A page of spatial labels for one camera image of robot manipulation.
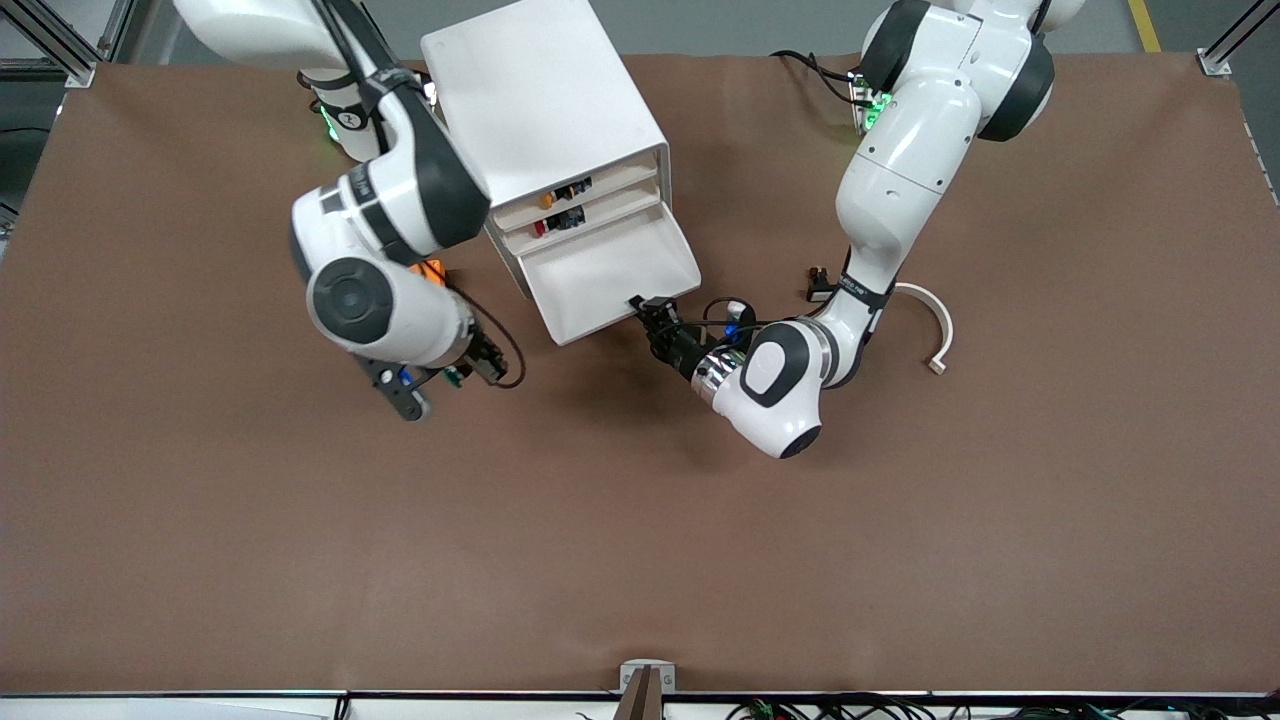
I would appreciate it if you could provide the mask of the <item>white plastic drawer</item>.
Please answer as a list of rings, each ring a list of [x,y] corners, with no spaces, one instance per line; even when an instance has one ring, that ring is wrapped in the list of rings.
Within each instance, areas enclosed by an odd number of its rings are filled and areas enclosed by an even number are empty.
[[[518,266],[559,346],[631,316],[636,296],[678,297],[701,284],[700,266],[666,202],[536,249]]]
[[[556,243],[575,240],[589,231],[598,229],[659,201],[660,183],[657,174],[649,172],[632,179],[609,179],[595,183],[588,192],[568,201],[559,201],[549,209],[540,208],[536,202],[526,204],[509,211],[506,219],[494,217],[489,231],[499,247],[515,256],[524,256]],[[532,228],[535,222],[576,206],[582,206],[585,210],[586,222],[584,224],[543,237],[535,236]]]
[[[660,160],[660,158],[655,152],[640,152],[634,158],[623,159],[622,161],[617,161],[612,165],[604,167],[588,176],[591,177],[593,184],[595,184],[607,181],[632,179],[637,176],[645,176],[649,172],[654,172],[660,183],[660,202],[668,201],[671,191],[669,168],[667,167],[666,161]],[[573,181],[579,181],[588,176],[575,177],[549,190],[561,187]],[[549,190],[536,191],[525,199],[517,199],[513,202],[508,202],[503,206],[497,208],[494,211],[492,211],[490,224],[494,217],[506,219],[509,211],[513,211],[515,209],[521,208],[526,204],[536,202],[539,206],[541,206],[539,199]]]

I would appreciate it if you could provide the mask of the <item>brown post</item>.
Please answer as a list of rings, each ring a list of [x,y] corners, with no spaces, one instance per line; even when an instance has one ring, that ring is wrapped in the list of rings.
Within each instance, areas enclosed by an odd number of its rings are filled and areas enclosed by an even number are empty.
[[[621,693],[611,720],[664,720],[663,694],[649,685],[649,670],[636,675]]]

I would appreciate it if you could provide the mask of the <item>grey metal bracket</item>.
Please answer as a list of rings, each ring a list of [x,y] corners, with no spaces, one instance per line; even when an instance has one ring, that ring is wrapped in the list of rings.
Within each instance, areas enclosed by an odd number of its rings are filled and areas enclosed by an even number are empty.
[[[630,682],[636,675],[643,675],[649,670],[649,685],[657,687],[662,694],[673,694],[678,691],[676,666],[671,661],[660,659],[631,659],[620,665],[620,693],[623,693]]]

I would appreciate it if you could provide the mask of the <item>aluminium frame profile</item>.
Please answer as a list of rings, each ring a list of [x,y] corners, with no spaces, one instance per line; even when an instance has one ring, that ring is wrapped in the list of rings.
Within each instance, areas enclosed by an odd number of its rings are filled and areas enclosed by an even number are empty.
[[[0,0],[0,81],[87,88],[120,53],[140,0]]]
[[[1197,50],[1196,55],[1202,72],[1208,77],[1230,76],[1233,73],[1231,56],[1277,12],[1280,12],[1280,0],[1253,0],[1249,8],[1208,47]]]

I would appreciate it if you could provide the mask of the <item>white table edge rail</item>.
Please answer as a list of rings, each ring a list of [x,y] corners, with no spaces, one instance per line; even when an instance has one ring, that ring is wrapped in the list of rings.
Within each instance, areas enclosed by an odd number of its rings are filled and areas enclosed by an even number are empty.
[[[611,720],[618,691],[0,693],[0,720]],[[1280,720],[1280,689],[680,691],[664,720]]]

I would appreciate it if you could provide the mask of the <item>white drawer cabinet housing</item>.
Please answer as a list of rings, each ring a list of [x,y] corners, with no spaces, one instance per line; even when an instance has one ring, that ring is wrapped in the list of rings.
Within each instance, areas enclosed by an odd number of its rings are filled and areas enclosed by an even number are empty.
[[[454,146],[484,181],[486,232],[525,297],[504,236],[521,202],[646,158],[672,199],[669,145],[589,0],[517,0],[424,35],[420,47]]]

